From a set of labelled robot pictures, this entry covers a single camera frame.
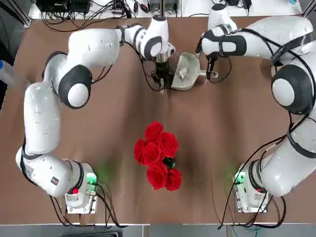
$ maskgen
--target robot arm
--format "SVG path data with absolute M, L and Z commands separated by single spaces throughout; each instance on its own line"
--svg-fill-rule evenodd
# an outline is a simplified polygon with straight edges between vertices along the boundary
M 146 59 L 168 51 L 168 22 L 154 16 L 148 29 L 141 25 L 116 29 L 88 29 L 72 33 L 69 53 L 57 52 L 46 64 L 44 81 L 50 81 L 60 100 L 72 109 L 82 108 L 89 100 L 91 68 L 113 64 L 119 46 L 131 44 Z
M 241 175 L 237 177 L 238 184 L 235 186 L 239 197 L 238 211 L 257 212 L 264 197 L 262 210 L 268 202 L 266 191 L 277 197 L 283 196 L 316 169 L 315 82 L 312 78 L 316 76 L 316 41 L 313 26 L 305 18 L 267 17 L 246 27 L 282 45 L 280 48 L 250 32 L 236 30 L 229 17 L 217 13 L 223 10 L 223 7 L 213 7 L 209 19 L 217 16 L 224 20 L 209 21 L 208 31 L 202 35 L 197 46 L 196 53 L 203 51 L 209 61 L 207 75 L 212 72 L 218 56 L 250 56 L 279 61 L 284 66 L 272 79 L 273 97 L 289 112 L 308 115 L 308 119 L 292 131 L 291 136 L 288 134 L 278 149 L 264 158 L 262 163 L 256 160 L 240 170 Z M 289 50 L 300 55 L 312 73 L 299 59 L 288 53 Z
M 154 16 L 148 29 L 134 25 L 72 33 L 69 53 L 50 55 L 43 81 L 31 84 L 25 92 L 25 141 L 16 162 L 23 174 L 49 195 L 65 195 L 71 208 L 87 205 L 87 176 L 94 174 L 86 163 L 61 160 L 51 153 L 60 141 L 60 101 L 73 109 L 83 107 L 90 97 L 90 70 L 113 64 L 124 42 L 147 59 L 166 53 L 170 48 L 166 18 Z

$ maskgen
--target rose bouquet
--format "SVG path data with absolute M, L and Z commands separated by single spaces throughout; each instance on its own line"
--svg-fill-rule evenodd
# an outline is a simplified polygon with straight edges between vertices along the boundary
M 164 132 L 159 122 L 153 122 L 145 130 L 145 140 L 139 139 L 134 147 L 134 156 L 140 165 L 148 166 L 147 179 L 154 190 L 179 189 L 181 173 L 175 169 L 178 141 L 174 134 Z

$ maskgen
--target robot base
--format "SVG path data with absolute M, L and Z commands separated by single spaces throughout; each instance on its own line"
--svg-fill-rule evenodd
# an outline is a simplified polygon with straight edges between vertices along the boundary
M 97 196 L 90 196 L 89 202 L 85 207 L 72 208 L 67 205 L 68 214 L 95 214 L 97 210 Z
M 81 163 L 83 167 L 83 180 L 77 193 L 65 194 L 67 212 L 69 214 L 94 214 L 97 207 L 96 182 L 97 177 L 87 163 Z
M 235 178 L 236 184 L 234 185 L 235 203 L 237 206 L 238 213 L 257 213 L 258 209 L 265 197 L 265 193 L 260 192 L 252 187 L 249 181 L 249 166 L 247 165 L 238 176 L 238 172 L 233 177 Z M 269 194 L 267 193 L 266 198 L 259 210 L 260 213 L 266 213 L 268 204 Z

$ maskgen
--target brown table surface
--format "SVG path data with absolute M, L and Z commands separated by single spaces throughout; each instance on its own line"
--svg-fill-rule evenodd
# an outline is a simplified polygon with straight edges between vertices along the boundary
M 234 18 L 239 27 L 258 20 Z M 139 22 L 147 26 L 150 19 L 108 20 L 94 28 Z M 57 26 L 66 30 L 70 23 Z M 177 52 L 194 52 L 207 18 L 169 19 L 169 41 Z M 70 33 L 49 30 L 34 21 L 25 31 L 15 68 L 29 80 L 41 81 L 41 73 L 50 53 L 67 52 Z M 226 202 L 224 180 L 260 145 L 285 133 L 287 112 L 273 99 L 270 90 L 271 63 L 267 60 L 232 57 L 233 69 L 219 84 L 196 85 L 187 92 L 164 94 L 147 86 L 140 62 L 128 46 L 120 49 L 111 72 L 92 87 L 89 103 L 80 110 L 62 106 L 61 141 L 54 153 L 60 158 L 85 161 L 104 173 L 120 223 L 219 223 Z M 206 66 L 201 59 L 201 66 Z M 229 69 L 223 60 L 216 66 L 220 75 Z M 94 70 L 94 77 L 100 73 Z M 148 124 L 157 120 L 179 141 L 177 166 L 183 173 L 181 188 L 154 191 L 147 182 L 146 169 L 133 157 L 135 142 Z M 31 185 L 19 171 L 15 154 L 23 143 L 23 95 L 9 89 L 0 113 L 0 224 L 59 223 L 47 194 Z M 312 174 L 290 194 L 287 223 L 316 223 Z M 282 205 L 277 203 L 282 212 Z M 245 223 L 248 214 L 237 214 L 236 222 Z M 104 207 L 97 214 L 83 216 L 82 222 L 105 223 Z M 277 222 L 274 205 L 258 222 Z M 229 211 L 225 223 L 231 223 Z

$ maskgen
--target green led light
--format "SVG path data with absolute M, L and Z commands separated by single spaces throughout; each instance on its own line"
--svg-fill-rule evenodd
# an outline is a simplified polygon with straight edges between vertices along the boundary
M 94 184 L 97 182 L 97 176 L 94 173 L 87 173 L 87 183 Z
M 238 177 L 236 178 L 236 184 L 243 184 L 243 181 L 245 179 L 245 172 L 240 172 Z

